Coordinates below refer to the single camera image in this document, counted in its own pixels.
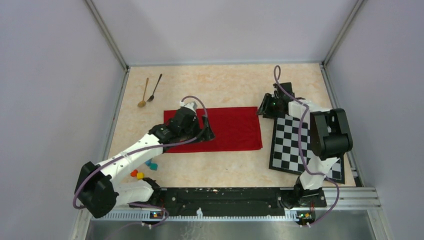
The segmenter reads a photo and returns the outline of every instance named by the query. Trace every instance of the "yellow cube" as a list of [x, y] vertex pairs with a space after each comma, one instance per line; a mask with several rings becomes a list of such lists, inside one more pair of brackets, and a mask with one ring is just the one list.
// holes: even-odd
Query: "yellow cube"
[[142, 172], [137, 172], [137, 179], [138, 179], [138, 180], [141, 180], [141, 179], [143, 179], [144, 177], [145, 177], [144, 173], [142, 173]]

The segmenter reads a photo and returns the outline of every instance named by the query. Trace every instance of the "white wall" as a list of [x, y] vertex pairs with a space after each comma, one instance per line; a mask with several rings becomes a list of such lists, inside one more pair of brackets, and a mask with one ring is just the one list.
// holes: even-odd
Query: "white wall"
[[123, 72], [82, 0], [0, 3], [0, 239], [68, 239]]
[[424, 1], [368, 1], [329, 65], [361, 178], [395, 239], [422, 239]]
[[322, 61], [356, 0], [94, 0], [129, 65]]

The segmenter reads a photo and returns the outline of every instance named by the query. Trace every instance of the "metal floor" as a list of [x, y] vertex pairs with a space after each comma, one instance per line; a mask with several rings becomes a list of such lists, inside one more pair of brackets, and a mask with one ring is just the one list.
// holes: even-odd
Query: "metal floor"
[[[169, 221], [149, 230], [131, 225], [108, 240], [375, 240], [366, 210], [334, 210], [311, 228], [288, 221], [202, 222]], [[92, 220], [86, 240], [104, 240], [129, 221]]]

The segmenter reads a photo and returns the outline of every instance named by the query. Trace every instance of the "black spoon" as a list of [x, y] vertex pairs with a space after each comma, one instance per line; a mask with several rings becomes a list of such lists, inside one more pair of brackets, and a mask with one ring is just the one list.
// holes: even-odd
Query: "black spoon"
[[151, 102], [151, 101], [153, 101], [153, 99], [155, 98], [154, 94], [155, 94], [156, 88], [158, 87], [158, 84], [159, 84], [159, 81], [161, 80], [161, 78], [162, 78], [162, 73], [159, 75], [159, 79], [157, 80], [156, 86], [154, 86], [153, 93], [152, 93], [152, 94], [151, 94], [151, 96], [147, 99], [147, 102]]

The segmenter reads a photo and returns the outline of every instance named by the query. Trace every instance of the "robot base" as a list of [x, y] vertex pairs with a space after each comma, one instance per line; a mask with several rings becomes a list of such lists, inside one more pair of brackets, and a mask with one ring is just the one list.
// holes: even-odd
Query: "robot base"
[[299, 177], [293, 190], [282, 191], [281, 195], [281, 204], [288, 209], [294, 207], [309, 208], [311, 205], [315, 208], [327, 207], [323, 189], [321, 187], [314, 190], [304, 189]]

